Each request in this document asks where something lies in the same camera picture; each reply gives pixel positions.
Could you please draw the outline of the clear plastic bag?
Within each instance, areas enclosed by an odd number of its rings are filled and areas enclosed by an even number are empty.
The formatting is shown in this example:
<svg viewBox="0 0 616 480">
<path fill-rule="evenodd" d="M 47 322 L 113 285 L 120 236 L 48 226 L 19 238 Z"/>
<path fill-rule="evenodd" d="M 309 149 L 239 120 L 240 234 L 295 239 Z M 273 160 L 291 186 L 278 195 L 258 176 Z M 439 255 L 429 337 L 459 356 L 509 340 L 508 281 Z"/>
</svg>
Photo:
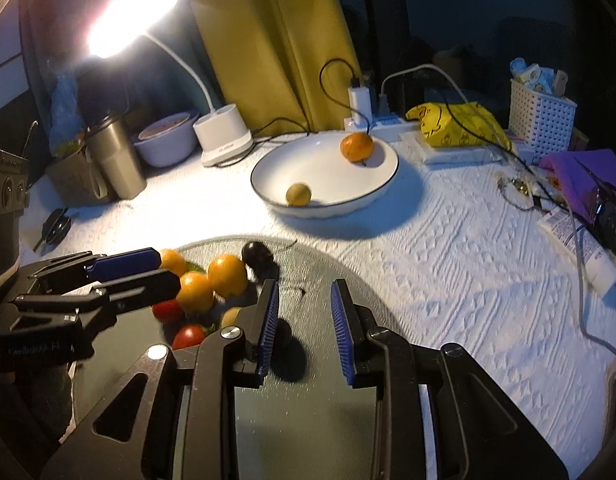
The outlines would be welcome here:
<svg viewBox="0 0 616 480">
<path fill-rule="evenodd" d="M 50 151 L 54 157 L 63 158 L 84 131 L 78 104 L 78 86 L 72 74 L 65 73 L 56 79 L 51 96 Z"/>
</svg>

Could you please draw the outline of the round grey glass tray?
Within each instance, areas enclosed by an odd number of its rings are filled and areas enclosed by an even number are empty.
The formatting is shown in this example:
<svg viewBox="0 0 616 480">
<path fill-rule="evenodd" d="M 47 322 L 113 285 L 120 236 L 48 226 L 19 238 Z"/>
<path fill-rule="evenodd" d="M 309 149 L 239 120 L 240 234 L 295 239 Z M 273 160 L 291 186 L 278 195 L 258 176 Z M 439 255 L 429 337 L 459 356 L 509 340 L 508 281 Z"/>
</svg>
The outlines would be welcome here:
<svg viewBox="0 0 616 480">
<path fill-rule="evenodd" d="M 241 255 L 248 237 L 204 240 L 177 249 L 207 270 L 222 254 Z M 271 367 L 257 389 L 236 389 L 240 479 L 370 479 L 375 389 L 352 389 L 340 366 L 331 285 L 344 278 L 352 300 L 372 310 L 379 325 L 399 324 L 361 276 L 297 240 L 259 237 L 280 274 L 280 318 L 291 326 L 289 358 Z M 163 325 L 151 308 L 120 315 L 94 341 L 93 358 L 76 364 L 76 422 L 153 344 L 171 344 L 180 325 Z"/>
</svg>

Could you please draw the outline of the white perforated basket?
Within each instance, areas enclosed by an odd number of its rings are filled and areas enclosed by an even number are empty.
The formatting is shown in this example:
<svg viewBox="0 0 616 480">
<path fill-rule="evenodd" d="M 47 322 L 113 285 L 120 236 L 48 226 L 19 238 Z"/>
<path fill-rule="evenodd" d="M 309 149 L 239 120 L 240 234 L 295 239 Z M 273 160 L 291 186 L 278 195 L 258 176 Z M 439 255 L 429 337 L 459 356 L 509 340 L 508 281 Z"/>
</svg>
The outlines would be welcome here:
<svg viewBox="0 0 616 480">
<path fill-rule="evenodd" d="M 534 162 L 568 150 L 576 110 L 577 104 L 570 99 L 510 82 L 508 128 L 532 149 Z"/>
</svg>

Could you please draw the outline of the orange kumquat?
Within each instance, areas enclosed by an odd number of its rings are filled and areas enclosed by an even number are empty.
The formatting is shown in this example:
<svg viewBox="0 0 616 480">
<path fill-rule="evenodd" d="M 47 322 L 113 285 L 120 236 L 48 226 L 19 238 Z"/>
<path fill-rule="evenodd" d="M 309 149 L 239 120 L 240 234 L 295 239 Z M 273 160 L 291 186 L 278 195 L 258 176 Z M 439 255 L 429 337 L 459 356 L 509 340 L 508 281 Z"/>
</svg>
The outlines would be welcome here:
<svg viewBox="0 0 616 480">
<path fill-rule="evenodd" d="M 231 254 L 212 260 L 208 266 L 208 279 L 216 294 L 224 299 L 243 295 L 248 286 L 245 264 Z"/>
<path fill-rule="evenodd" d="M 205 274 L 189 271 L 180 278 L 180 290 L 175 300 L 185 315 L 193 318 L 211 310 L 215 303 L 215 292 Z"/>
</svg>

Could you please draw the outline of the small yellow-green fruit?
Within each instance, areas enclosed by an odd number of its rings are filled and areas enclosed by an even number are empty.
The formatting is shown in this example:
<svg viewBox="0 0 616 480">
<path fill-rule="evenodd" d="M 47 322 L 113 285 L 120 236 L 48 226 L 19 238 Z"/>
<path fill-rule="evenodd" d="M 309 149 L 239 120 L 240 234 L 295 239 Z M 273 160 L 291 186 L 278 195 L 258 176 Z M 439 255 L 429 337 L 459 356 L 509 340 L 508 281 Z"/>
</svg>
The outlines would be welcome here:
<svg viewBox="0 0 616 480">
<path fill-rule="evenodd" d="M 239 315 L 239 312 L 241 312 L 242 308 L 241 307 L 232 307 L 230 309 L 227 309 L 227 311 L 225 311 L 222 315 L 221 321 L 220 321 L 220 327 L 224 328 L 227 326 L 232 326 L 236 324 L 236 319 Z"/>
</svg>

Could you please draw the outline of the white bowl with dark rim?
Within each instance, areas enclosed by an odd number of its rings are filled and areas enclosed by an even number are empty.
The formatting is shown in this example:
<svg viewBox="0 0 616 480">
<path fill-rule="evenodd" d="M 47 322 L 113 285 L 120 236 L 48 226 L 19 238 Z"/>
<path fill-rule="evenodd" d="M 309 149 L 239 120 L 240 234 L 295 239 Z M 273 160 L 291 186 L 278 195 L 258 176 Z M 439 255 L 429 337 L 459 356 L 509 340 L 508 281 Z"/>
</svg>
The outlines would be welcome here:
<svg viewBox="0 0 616 480">
<path fill-rule="evenodd" d="M 318 133 L 265 154 L 251 170 L 253 192 L 277 214 L 300 219 L 338 217 L 369 206 L 395 180 L 399 156 L 391 145 L 376 139 L 365 164 L 348 162 L 339 150 L 345 136 Z M 306 183 L 312 192 L 306 207 L 286 203 L 287 188 L 297 182 Z"/>
</svg>

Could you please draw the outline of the yellow duck snack bag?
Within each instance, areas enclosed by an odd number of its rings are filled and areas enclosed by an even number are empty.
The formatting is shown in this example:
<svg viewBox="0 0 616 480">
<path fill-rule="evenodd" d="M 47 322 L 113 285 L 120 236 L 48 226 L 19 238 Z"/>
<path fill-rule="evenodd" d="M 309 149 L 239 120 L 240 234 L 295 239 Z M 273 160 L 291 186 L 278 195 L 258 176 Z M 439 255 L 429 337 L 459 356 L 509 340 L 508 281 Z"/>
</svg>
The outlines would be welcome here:
<svg viewBox="0 0 616 480">
<path fill-rule="evenodd" d="M 500 124 L 477 102 L 449 105 L 428 102 L 408 110 L 405 118 L 419 122 L 419 131 L 432 148 L 495 144 L 506 151 L 512 149 Z"/>
</svg>

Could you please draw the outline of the tan kiwi-like fruit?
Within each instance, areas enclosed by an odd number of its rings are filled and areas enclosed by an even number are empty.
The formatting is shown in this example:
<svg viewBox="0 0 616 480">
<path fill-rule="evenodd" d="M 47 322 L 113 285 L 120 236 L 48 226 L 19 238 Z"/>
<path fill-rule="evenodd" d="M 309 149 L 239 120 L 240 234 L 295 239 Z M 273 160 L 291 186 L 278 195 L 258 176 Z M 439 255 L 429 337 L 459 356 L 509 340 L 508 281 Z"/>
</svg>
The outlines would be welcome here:
<svg viewBox="0 0 616 480">
<path fill-rule="evenodd" d="M 293 183 L 287 188 L 286 203 L 292 207 L 306 207 L 312 198 L 312 192 L 306 183 Z"/>
</svg>

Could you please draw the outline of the white power strip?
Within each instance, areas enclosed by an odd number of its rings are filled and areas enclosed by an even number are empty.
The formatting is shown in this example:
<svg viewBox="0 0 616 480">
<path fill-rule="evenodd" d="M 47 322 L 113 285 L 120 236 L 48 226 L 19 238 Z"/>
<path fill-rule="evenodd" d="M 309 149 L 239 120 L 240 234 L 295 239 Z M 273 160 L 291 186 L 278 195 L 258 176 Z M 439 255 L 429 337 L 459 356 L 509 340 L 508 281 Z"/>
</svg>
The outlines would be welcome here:
<svg viewBox="0 0 616 480">
<path fill-rule="evenodd" d="M 364 120 L 362 120 L 361 125 L 357 125 L 351 117 L 345 118 L 343 125 L 344 130 L 349 133 L 361 131 L 366 128 Z M 390 114 L 388 116 L 374 118 L 370 135 L 388 143 L 395 143 L 398 142 L 404 134 L 417 130 L 419 130 L 419 122 L 417 120 L 405 120 L 395 114 Z"/>
</svg>

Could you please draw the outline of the orange with leaf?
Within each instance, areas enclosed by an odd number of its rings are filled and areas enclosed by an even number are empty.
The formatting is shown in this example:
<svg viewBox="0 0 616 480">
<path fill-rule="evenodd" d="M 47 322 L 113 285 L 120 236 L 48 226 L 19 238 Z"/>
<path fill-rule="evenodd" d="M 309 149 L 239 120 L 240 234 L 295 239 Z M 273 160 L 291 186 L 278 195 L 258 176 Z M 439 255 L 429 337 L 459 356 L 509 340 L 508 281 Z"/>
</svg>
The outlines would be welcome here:
<svg viewBox="0 0 616 480">
<path fill-rule="evenodd" d="M 179 278 L 187 272 L 198 272 L 205 274 L 206 271 L 197 263 L 185 260 L 178 252 L 173 249 L 160 249 L 160 269 L 166 269 Z"/>
</svg>

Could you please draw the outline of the red cherry tomato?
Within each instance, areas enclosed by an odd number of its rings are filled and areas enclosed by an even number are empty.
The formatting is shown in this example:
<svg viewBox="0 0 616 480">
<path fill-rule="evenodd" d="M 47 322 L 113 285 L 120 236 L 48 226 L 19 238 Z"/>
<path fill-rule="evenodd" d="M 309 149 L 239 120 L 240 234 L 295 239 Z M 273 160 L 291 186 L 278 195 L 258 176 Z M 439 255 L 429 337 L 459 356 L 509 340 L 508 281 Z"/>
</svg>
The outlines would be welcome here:
<svg viewBox="0 0 616 480">
<path fill-rule="evenodd" d="M 185 313 L 177 299 L 166 300 L 152 307 L 154 318 L 161 324 L 179 323 L 185 318 Z"/>
<path fill-rule="evenodd" d="M 171 348 L 180 350 L 189 347 L 198 346 L 206 338 L 204 327 L 197 324 L 189 324 L 183 326 L 178 333 L 175 334 Z"/>
</svg>

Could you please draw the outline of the large orange tangerine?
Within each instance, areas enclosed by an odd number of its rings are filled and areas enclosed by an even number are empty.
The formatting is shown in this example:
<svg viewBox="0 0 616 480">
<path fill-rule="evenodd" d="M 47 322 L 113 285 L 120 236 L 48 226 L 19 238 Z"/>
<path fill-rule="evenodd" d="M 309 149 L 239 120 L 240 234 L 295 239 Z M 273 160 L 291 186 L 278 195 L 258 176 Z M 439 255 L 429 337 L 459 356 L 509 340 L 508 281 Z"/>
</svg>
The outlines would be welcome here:
<svg viewBox="0 0 616 480">
<path fill-rule="evenodd" d="M 374 153 L 374 140 L 365 132 L 350 133 L 341 140 L 339 150 L 348 162 L 365 164 Z"/>
</svg>

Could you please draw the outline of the white flat box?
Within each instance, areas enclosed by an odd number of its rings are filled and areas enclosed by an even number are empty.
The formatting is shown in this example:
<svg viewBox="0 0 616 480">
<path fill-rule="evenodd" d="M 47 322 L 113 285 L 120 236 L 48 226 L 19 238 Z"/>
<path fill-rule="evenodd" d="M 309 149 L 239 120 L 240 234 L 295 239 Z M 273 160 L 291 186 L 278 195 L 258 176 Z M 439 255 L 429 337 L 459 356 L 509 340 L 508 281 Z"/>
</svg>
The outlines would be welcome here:
<svg viewBox="0 0 616 480">
<path fill-rule="evenodd" d="M 502 159 L 494 148 L 432 148 L 417 131 L 402 133 L 400 140 L 414 158 L 426 166 L 476 166 Z"/>
</svg>

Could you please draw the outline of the white charger plug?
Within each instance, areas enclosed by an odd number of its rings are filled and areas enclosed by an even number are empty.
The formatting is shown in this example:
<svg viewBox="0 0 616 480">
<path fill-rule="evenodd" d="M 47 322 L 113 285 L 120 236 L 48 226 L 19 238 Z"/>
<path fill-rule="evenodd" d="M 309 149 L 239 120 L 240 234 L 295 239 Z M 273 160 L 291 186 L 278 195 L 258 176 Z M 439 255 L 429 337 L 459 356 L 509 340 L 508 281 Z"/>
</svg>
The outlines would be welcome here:
<svg viewBox="0 0 616 480">
<path fill-rule="evenodd" d="M 373 118 L 370 90 L 365 86 L 350 87 L 348 100 L 355 127 L 369 128 Z"/>
</svg>

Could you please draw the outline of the steel tumbler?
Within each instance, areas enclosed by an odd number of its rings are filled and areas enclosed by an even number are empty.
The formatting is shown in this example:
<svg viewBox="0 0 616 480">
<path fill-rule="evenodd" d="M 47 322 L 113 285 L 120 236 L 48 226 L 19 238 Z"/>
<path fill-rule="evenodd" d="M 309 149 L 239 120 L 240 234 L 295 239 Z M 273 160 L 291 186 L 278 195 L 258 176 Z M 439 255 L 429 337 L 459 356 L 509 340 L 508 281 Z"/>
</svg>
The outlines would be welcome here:
<svg viewBox="0 0 616 480">
<path fill-rule="evenodd" d="M 86 144 L 121 200 L 133 200 L 146 188 L 124 116 L 104 116 L 88 129 Z"/>
</svg>

